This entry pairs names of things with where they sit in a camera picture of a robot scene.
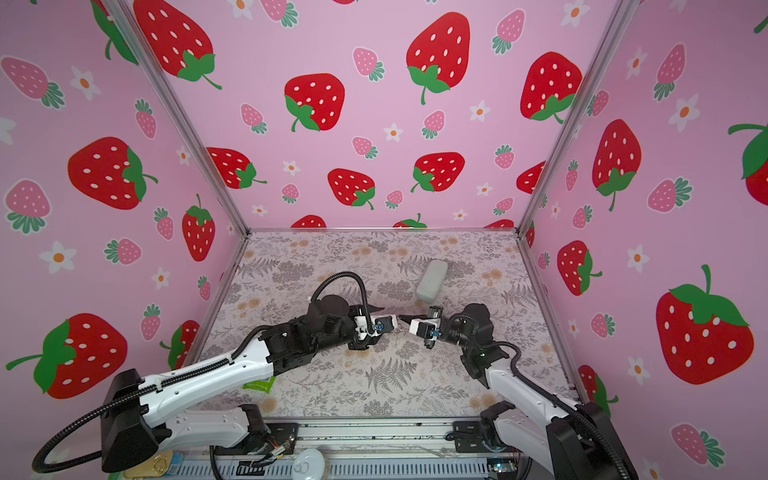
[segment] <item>red strawberry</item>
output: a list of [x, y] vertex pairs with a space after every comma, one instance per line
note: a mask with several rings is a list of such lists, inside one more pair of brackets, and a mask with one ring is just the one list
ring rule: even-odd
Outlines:
[[197, 23], [163, 0], [136, 0], [134, 14], [163, 70], [188, 81], [205, 78], [221, 90], [206, 77], [214, 71], [216, 55]]
[[104, 255], [112, 263], [120, 262], [123, 265], [131, 265], [141, 258], [141, 248], [129, 238], [124, 238], [119, 243], [117, 240], [112, 240], [107, 243]]
[[506, 170], [512, 166], [512, 162], [515, 161], [515, 154], [512, 153], [512, 147], [509, 145], [502, 145], [496, 149], [496, 159], [494, 163], [498, 165], [502, 170]]
[[424, 128], [422, 128], [422, 135], [427, 140], [431, 140], [437, 137], [437, 134], [445, 126], [445, 112], [437, 110], [427, 115], [424, 119]]
[[373, 50], [367, 48], [355, 48], [352, 52], [357, 72], [370, 81], [379, 81], [384, 78], [384, 64], [376, 57]]
[[520, 112], [531, 120], [546, 120], [552, 116], [563, 123], [558, 113], [571, 106], [581, 85], [581, 70], [566, 57], [549, 51], [537, 58], [528, 70]]
[[237, 190], [248, 188], [253, 182], [266, 183], [266, 180], [256, 180], [256, 168], [250, 163], [248, 157], [239, 151], [213, 147], [208, 147], [207, 150], [211, 158], [214, 159], [224, 184], [229, 188]]
[[507, 197], [504, 200], [501, 200], [496, 204], [496, 208], [493, 209], [494, 215], [504, 215], [507, 213], [507, 210], [512, 208], [512, 203], [514, 202], [514, 199], [512, 197]]
[[43, 189], [32, 180], [19, 180], [5, 195], [5, 206], [11, 211], [5, 216], [13, 230], [24, 235], [37, 233], [45, 228], [45, 220], [51, 213], [51, 204]]
[[587, 223], [592, 221], [592, 207], [584, 205], [579, 207], [574, 214], [574, 218], [571, 221], [574, 227], [582, 229], [587, 226]]
[[592, 183], [603, 197], [613, 195], [609, 212], [614, 211], [616, 192], [629, 187], [640, 167], [643, 152], [640, 142], [623, 120], [605, 128], [592, 165]]
[[216, 235], [216, 224], [210, 212], [203, 208], [200, 195], [197, 195], [197, 205], [193, 205], [181, 219], [181, 233], [187, 242], [192, 260], [202, 262], [208, 256], [210, 246]]
[[614, 322], [613, 317], [607, 313], [605, 315], [602, 313], [595, 315], [592, 318], [590, 325], [592, 326], [592, 331], [597, 333], [602, 339], [606, 339], [608, 336], [613, 336], [614, 332], [616, 332], [616, 323]]
[[576, 240], [558, 252], [558, 272], [571, 293], [580, 296], [589, 288], [591, 277], [603, 276], [592, 273], [592, 255], [584, 242]]
[[165, 344], [160, 342], [161, 347], [170, 350], [168, 353], [168, 366], [171, 370], [180, 369], [184, 364], [184, 360], [187, 359], [190, 346], [197, 336], [197, 329], [199, 328], [200, 325], [197, 322], [187, 320], [174, 332], [174, 336], [170, 340], [170, 346], [165, 346]]
[[426, 223], [421, 223], [422, 221], [422, 215], [419, 214], [419, 216], [416, 218], [416, 220], [408, 219], [408, 220], [401, 220], [398, 223], [395, 223], [392, 225], [392, 228], [426, 228]]
[[281, 193], [283, 194], [283, 200], [288, 204], [294, 204], [299, 200], [299, 189], [294, 184], [287, 184], [283, 187]]
[[486, 225], [484, 228], [515, 228], [515, 222], [512, 220], [497, 220], [490, 225]]
[[290, 227], [291, 228], [325, 228], [326, 222], [325, 220], [318, 217], [317, 215], [307, 215], [305, 217], [301, 217], [300, 219], [298, 219]]
[[700, 385], [742, 366], [752, 355], [755, 341], [749, 324], [733, 305], [710, 295], [712, 276], [702, 265], [707, 291], [681, 285], [665, 293], [656, 306], [656, 327], [661, 350], [672, 373]]
[[299, 23], [299, 12], [288, 0], [261, 0], [261, 6], [273, 22], [280, 22], [284, 28], [293, 28]]
[[714, 468], [725, 466], [725, 451], [714, 437], [704, 430], [699, 432], [692, 425], [681, 423], [670, 430], [675, 445], [699, 465], [709, 462]]
[[150, 341], [160, 329], [160, 307], [154, 303], [147, 307], [144, 318], [141, 320], [141, 335], [144, 340]]
[[344, 85], [330, 73], [291, 78], [285, 88], [286, 108], [296, 123], [310, 130], [326, 131], [336, 126], [344, 105]]
[[64, 93], [57, 83], [48, 81], [48, 76], [42, 68], [8, 55], [0, 58], [0, 66], [8, 80], [12, 81], [22, 94], [32, 100], [39, 100], [47, 108], [58, 110], [64, 106]]
[[243, 117], [243, 123], [248, 125], [251, 131], [255, 131], [259, 135], [266, 133], [264, 116], [256, 108], [248, 104], [242, 104], [240, 106], [240, 116]]
[[578, 162], [571, 160], [568, 165], [568, 173], [565, 174], [565, 188], [570, 192], [576, 186], [576, 180], [578, 180]]
[[442, 192], [453, 185], [458, 175], [464, 170], [464, 157], [456, 152], [429, 154], [419, 158], [413, 166], [413, 180], [428, 192]]
[[96, 315], [79, 313], [45, 336], [42, 355], [14, 360], [5, 368], [39, 358], [35, 383], [55, 399], [69, 399], [117, 371], [127, 351], [125, 338], [112, 325]]
[[610, 418], [611, 409], [608, 408], [608, 404], [618, 402], [619, 398], [614, 395], [613, 399], [608, 399], [608, 394], [605, 389], [605, 385], [603, 385], [603, 381], [600, 380], [600, 377], [589, 365], [582, 365], [578, 367], [578, 373], [581, 377], [581, 383], [584, 384], [584, 388], [587, 390], [587, 396], [589, 399], [592, 402], [597, 403], [600, 408], [602, 408], [605, 413], [607, 413], [608, 418]]
[[538, 267], [545, 270], [549, 266], [549, 253], [543, 252], [538, 256]]
[[496, 55], [503, 55], [507, 50], [512, 50], [512, 44], [523, 34], [524, 23], [525, 12], [522, 10], [515, 10], [498, 23], [497, 36], [493, 38], [493, 50]]
[[664, 62], [656, 73], [656, 85], [654, 86], [654, 98], [662, 101], [669, 97], [674, 90], [674, 82], [677, 81], [685, 70], [685, 44], [678, 43], [667, 54]]
[[147, 138], [154, 138], [154, 134], [157, 132], [157, 122], [152, 116], [152, 109], [149, 108], [149, 104], [143, 98], [136, 100], [135, 106], [137, 110], [136, 123], [139, 124], [139, 128]]
[[763, 125], [738, 124], [728, 129], [728, 134], [741, 130], [760, 130], [747, 144], [742, 155], [746, 179], [746, 191], [763, 205], [768, 205], [768, 128]]
[[154, 211], [154, 221], [157, 223], [157, 232], [165, 239], [174, 237], [174, 219], [168, 216], [168, 210], [158, 207]]
[[379, 156], [379, 151], [373, 146], [373, 142], [363, 137], [354, 137], [352, 139], [352, 146], [355, 148], [355, 152], [361, 157], [367, 159], [376, 158]]
[[694, 187], [688, 180], [680, 177], [673, 182], [667, 178], [648, 195], [648, 207], [663, 214], [669, 213], [675, 206], [682, 207], [690, 200], [692, 191]]
[[608, 92], [600, 90], [598, 94], [592, 97], [589, 101], [589, 105], [587, 105], [587, 115], [590, 117], [597, 117], [600, 112], [603, 111], [605, 106], [608, 105], [608, 98]]
[[402, 191], [392, 190], [389, 195], [386, 196], [386, 207], [390, 210], [394, 210], [402, 203]]
[[376, 195], [376, 184], [368, 175], [335, 168], [328, 172], [328, 185], [333, 195], [342, 204], [349, 207], [362, 207], [368, 204], [373, 210], [371, 199]]
[[67, 167], [75, 188], [94, 200], [119, 210], [135, 208], [147, 193], [141, 160], [125, 142], [105, 137], [75, 153]]
[[533, 194], [533, 190], [538, 183], [538, 178], [541, 176], [541, 171], [544, 170], [544, 163], [546, 162], [534, 165], [520, 174], [517, 182], [518, 190], [522, 190], [527, 194]]
[[446, 13], [415, 38], [406, 54], [411, 80], [422, 89], [440, 93], [464, 78], [469, 63], [469, 20], [456, 12]]
[[205, 300], [206, 302], [210, 300], [210, 282], [205, 275], [197, 279], [197, 288], [200, 291], [201, 299]]

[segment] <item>pink wall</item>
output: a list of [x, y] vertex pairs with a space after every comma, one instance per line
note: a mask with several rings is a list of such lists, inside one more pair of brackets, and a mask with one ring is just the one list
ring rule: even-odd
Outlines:
[[[284, 10], [265, 10], [264, 3]], [[214, 151], [215, 158], [223, 162], [230, 153], [230, 158], [247, 159], [255, 167], [256, 181], [267, 182], [242, 184], [233, 174], [233, 162], [221, 168], [225, 180], [233, 180], [230, 186], [236, 189], [231, 193], [251, 227], [289, 227], [306, 215], [320, 217], [328, 227], [391, 227], [401, 220], [419, 220], [419, 214], [420, 223], [429, 227], [484, 227], [499, 220], [518, 223], [532, 190], [518, 189], [518, 178], [522, 183], [535, 178], [528, 173], [538, 175], [537, 166], [546, 159], [560, 127], [550, 111], [566, 104], [548, 109], [543, 121], [529, 120], [523, 111], [530, 117], [551, 96], [555, 105], [555, 94], [563, 100], [578, 87], [578, 70], [587, 69], [615, 5], [614, 0], [564, 3], [246, 0], [246, 8], [240, 9], [234, 0], [171, 2], [186, 15], [183, 18], [159, 0], [137, 0], [134, 12], [203, 142], [229, 150]], [[443, 18], [449, 12], [458, 13]], [[518, 13], [502, 22], [512, 12]], [[438, 23], [429, 32], [436, 32], [435, 40], [430, 34], [419, 37], [433, 22]], [[510, 40], [511, 50], [502, 39]], [[181, 55], [186, 49], [194, 54], [191, 63]], [[548, 52], [564, 58], [548, 55], [533, 67]], [[190, 65], [180, 73], [181, 62]], [[382, 78], [373, 70], [378, 62]], [[558, 62], [560, 69], [554, 71], [551, 66]], [[409, 65], [415, 67], [415, 80]], [[436, 81], [421, 72], [428, 65], [440, 68]], [[543, 67], [547, 71], [542, 75]], [[531, 68], [539, 88], [535, 93], [526, 81]], [[300, 78], [313, 74], [332, 77]], [[415, 81], [429, 88], [424, 105], [420, 98], [425, 87]], [[327, 85], [332, 90], [303, 93]], [[299, 116], [302, 106], [311, 106], [305, 121], [297, 123], [286, 107], [287, 92]], [[342, 101], [343, 107], [334, 110]], [[485, 114], [476, 118], [472, 112], [481, 109]], [[428, 140], [422, 134], [425, 121], [437, 137]], [[319, 130], [312, 130], [313, 125]], [[497, 160], [502, 145], [513, 150], [514, 160], [503, 151]], [[371, 147], [377, 155], [366, 158]], [[446, 170], [431, 182], [422, 179], [435, 192], [423, 190], [413, 177], [416, 161], [431, 154], [436, 155], [425, 159], [430, 163], [423, 171]], [[439, 158], [454, 163], [444, 169]], [[459, 174], [451, 175], [462, 163]], [[356, 179], [336, 171], [331, 181], [340, 185], [332, 189], [328, 176], [335, 169], [356, 172]], [[375, 185], [373, 198], [366, 185]], [[365, 190], [370, 204], [350, 206], [356, 198], [347, 186], [352, 193]], [[482, 194], [484, 186], [492, 188], [487, 196]], [[396, 190], [402, 195], [390, 196]], [[298, 198], [291, 197], [296, 193]]]
[[[183, 143], [144, 73], [114, 45], [109, 48], [111, 60], [105, 57], [108, 37], [89, 2], [13, 2], [0, 18], [0, 32], [0, 190], [3, 215], [11, 214], [13, 220], [3, 220], [0, 228], [2, 364], [45, 354], [3, 370], [2, 476], [29, 478], [37, 450], [70, 421], [101, 404], [113, 373], [170, 368], [169, 351], [160, 341], [171, 346], [182, 323], [203, 321], [210, 301], [201, 297], [198, 279], [207, 277], [214, 296], [239, 239], [227, 234], [230, 221], [194, 161], [180, 162], [177, 151]], [[65, 104], [59, 109], [47, 108], [39, 99], [43, 94], [57, 97], [49, 82], [63, 94]], [[151, 118], [141, 115], [144, 129], [135, 107], [141, 98], [152, 109]], [[106, 137], [113, 139], [82, 150]], [[141, 159], [143, 172], [158, 183], [136, 176], [137, 164], [128, 148]], [[124, 161], [131, 161], [131, 172], [124, 169]], [[147, 181], [141, 202], [136, 201], [139, 178]], [[17, 185], [22, 179], [34, 183]], [[40, 189], [50, 209], [37, 197]], [[216, 227], [202, 261], [193, 260], [183, 239], [183, 217], [197, 205], [196, 194]], [[160, 229], [154, 219], [158, 207], [170, 218]], [[45, 222], [42, 228], [40, 220]], [[171, 221], [172, 236], [167, 225]], [[141, 255], [136, 259], [135, 249], [123, 242], [112, 263], [104, 250], [113, 239], [130, 239]], [[160, 268], [167, 282], [158, 287]], [[145, 315], [152, 305], [159, 307], [159, 314]], [[145, 319], [153, 316], [159, 319]], [[57, 336], [44, 352], [44, 339]], [[97, 449], [97, 427], [89, 425], [85, 434], [57, 448], [57, 458]], [[57, 478], [106, 474], [93, 462]]]
[[[754, 31], [768, 8], [685, 4], [652, 0], [638, 9], [601, 82], [607, 105], [598, 98], [584, 118], [535, 219], [532, 251], [584, 384], [609, 406], [641, 478], [760, 478], [764, 421], [753, 407], [766, 396], [768, 362], [759, 300], [768, 267], [766, 168], [742, 178], [768, 151], [765, 127], [729, 128], [768, 121], [768, 31]], [[684, 65], [676, 45], [684, 45]], [[654, 99], [656, 84], [669, 91], [670, 81], [669, 96]], [[568, 173], [571, 160], [576, 174]], [[606, 183], [613, 167], [623, 175]], [[577, 177], [572, 189], [569, 175], [571, 183]], [[582, 293], [586, 249], [602, 276]], [[710, 296], [701, 291], [703, 265]]]

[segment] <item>white flower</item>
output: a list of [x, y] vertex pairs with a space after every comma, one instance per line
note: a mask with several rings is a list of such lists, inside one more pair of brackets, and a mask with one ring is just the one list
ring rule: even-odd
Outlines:
[[9, 118], [0, 118], [0, 141], [8, 145], [13, 145], [13, 139], [9, 131], [13, 130], [16, 122]]
[[243, 16], [249, 20], [253, 20], [253, 16], [250, 14], [250, 6], [253, 5], [253, 0], [227, 0], [232, 5], [232, 15], [235, 18]]
[[289, 174], [291, 174], [292, 177], [295, 177], [296, 176], [296, 172], [300, 172], [301, 169], [296, 166], [296, 162], [295, 161], [291, 161], [291, 162], [284, 161], [283, 162], [283, 171], [284, 172], [288, 172]]
[[478, 195], [485, 195], [487, 197], [491, 190], [493, 190], [493, 187], [488, 185], [488, 182], [485, 182], [483, 185], [478, 185]]
[[576, 335], [580, 332], [578, 327], [576, 326], [576, 320], [571, 320], [568, 322], [568, 332], [574, 336], [574, 339], [576, 339]]
[[94, 83], [94, 75], [91, 72], [80, 71], [72, 65], [72, 74], [74, 78], [69, 84], [82, 91], [88, 100], [92, 100], [94, 95], [101, 95], [101, 90]]
[[168, 278], [169, 277], [170, 277], [170, 272], [166, 272], [165, 270], [163, 270], [162, 266], [159, 266], [157, 268], [157, 273], [155, 273], [152, 276], [152, 280], [154, 280], [154, 282], [155, 282], [154, 288], [156, 290], [159, 290], [159, 289], [163, 288], [164, 286], [170, 286], [170, 284], [168, 283]]
[[659, 475], [659, 464], [649, 462], [645, 457], [643, 457], [643, 476], [648, 480], [664, 480]]
[[179, 163], [182, 165], [190, 166], [190, 155], [189, 152], [187, 152], [187, 149], [182, 147], [178, 150], [176, 150], [176, 155], [179, 156]]
[[573, 3], [566, 3], [563, 5], [565, 10], [565, 16], [563, 21], [560, 22], [560, 26], [564, 27], [568, 24], [573, 25], [574, 28], [578, 27], [578, 22], [582, 15], [586, 15], [589, 12], [589, 5], [584, 5], [584, 0], [576, 0]]
[[54, 242], [53, 250], [41, 253], [40, 258], [48, 262], [49, 272], [56, 273], [61, 268], [64, 270], [74, 270], [72, 259], [77, 252], [74, 248], [65, 250], [59, 242]]
[[634, 267], [638, 273], [643, 273], [643, 265], [648, 263], [648, 260], [650, 260], [648, 255], [643, 255], [643, 246], [638, 245], [634, 250], [627, 248], [627, 255], [629, 255], [627, 267]]
[[688, 0], [672, 0], [672, 3], [670, 3], [670, 10], [677, 7], [677, 11], [682, 12], [683, 8], [685, 8], [685, 4], [687, 3]]
[[696, 120], [701, 112], [696, 108], [696, 103], [699, 101], [699, 94], [695, 94], [687, 101], [682, 98], [677, 100], [675, 108], [677, 112], [670, 117], [670, 124], [677, 124], [677, 131], [683, 131], [685, 126], [690, 120]]
[[629, 68], [629, 70], [627, 70], [627, 80], [629, 80], [630, 77], [637, 77], [640, 74], [640, 66], [647, 56], [647, 53], [643, 53], [643, 50], [640, 47], [637, 47], [634, 57], [627, 60], [627, 68]]
[[472, 116], [469, 118], [469, 120], [480, 120], [485, 121], [485, 114], [491, 112], [490, 107], [485, 106], [485, 100], [480, 102], [480, 105], [477, 105], [475, 107], [470, 107], [469, 111], [472, 112]]
[[637, 380], [638, 385], [643, 385], [643, 379], [650, 378], [650, 373], [643, 368], [643, 359], [640, 357], [632, 359], [632, 357], [628, 356], [627, 360], [629, 360], [629, 370], [627, 371], [627, 374], [633, 376], [634, 379]]
[[400, 135], [402, 134], [402, 129], [397, 128], [397, 124], [392, 124], [389, 128], [384, 128], [384, 133], [386, 134], [386, 140], [394, 140], [394, 141], [400, 141]]

